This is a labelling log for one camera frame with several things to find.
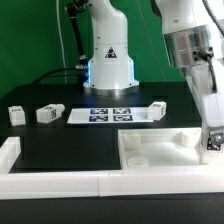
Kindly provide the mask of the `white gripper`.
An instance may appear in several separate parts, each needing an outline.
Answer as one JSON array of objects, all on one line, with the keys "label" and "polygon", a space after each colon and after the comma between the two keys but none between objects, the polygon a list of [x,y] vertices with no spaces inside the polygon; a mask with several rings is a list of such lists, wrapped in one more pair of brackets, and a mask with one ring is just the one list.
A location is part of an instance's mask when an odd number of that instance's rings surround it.
[{"label": "white gripper", "polygon": [[203,135],[213,145],[224,144],[224,66],[213,63],[216,86],[213,86],[209,66],[194,66],[186,80],[202,119]]}]

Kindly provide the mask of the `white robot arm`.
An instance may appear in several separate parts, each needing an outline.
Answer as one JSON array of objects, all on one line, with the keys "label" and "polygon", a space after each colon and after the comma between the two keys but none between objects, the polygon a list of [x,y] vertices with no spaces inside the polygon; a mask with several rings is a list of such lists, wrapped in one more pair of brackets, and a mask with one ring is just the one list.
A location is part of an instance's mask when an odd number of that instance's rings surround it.
[{"label": "white robot arm", "polygon": [[[150,0],[162,19],[169,64],[186,78],[214,145],[224,144],[224,0]],[[122,95],[136,88],[134,63],[128,55],[126,16],[110,0],[74,0],[69,17],[89,11],[94,53],[81,58],[87,71],[84,90]]]}]

